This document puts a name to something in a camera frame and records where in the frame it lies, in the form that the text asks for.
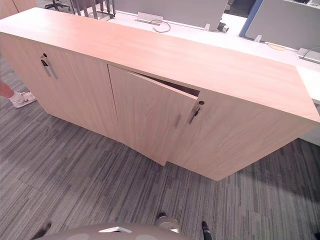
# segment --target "floor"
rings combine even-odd
[[[0,57],[0,79],[26,91]],[[320,231],[320,147],[297,139],[217,182],[165,167],[54,116],[38,102],[16,109],[0,98],[0,239],[27,240],[109,222],[153,224],[158,212],[182,234],[214,240],[314,239]]]

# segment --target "shoe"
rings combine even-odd
[[[21,96],[21,101],[12,102],[13,106],[17,109],[36,101],[36,97],[31,92],[21,92],[20,96]]]

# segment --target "light wood cabinet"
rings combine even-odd
[[[0,19],[36,7],[35,0],[0,0]]]
[[[118,139],[116,109],[104,61],[10,35],[1,36],[0,41],[11,46],[4,48],[3,54],[47,113]]]
[[[13,0],[0,1],[0,19],[6,18],[17,13],[18,9],[16,8]]]
[[[204,90],[199,99],[205,104],[184,126],[168,161],[214,180],[243,169],[310,129],[299,118],[223,94]]]
[[[108,68],[120,141],[164,165],[198,97],[133,72]]]
[[[0,47],[49,114],[214,180],[320,126],[294,66],[230,49],[40,8]]]

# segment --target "open cabinet door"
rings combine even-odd
[[[109,65],[120,141],[164,165],[198,97]]]

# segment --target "office chair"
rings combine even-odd
[[[68,6],[68,5],[64,5],[60,0],[52,0],[52,3],[51,4],[48,4],[48,5],[45,5],[45,9],[51,9],[51,8],[55,8],[57,11],[59,11],[60,12],[60,10],[59,10],[59,8],[58,7],[61,7],[61,8],[63,8],[63,7],[66,7],[66,8],[68,8],[68,10],[69,10],[69,12],[71,11],[71,9],[70,9],[70,6]]]

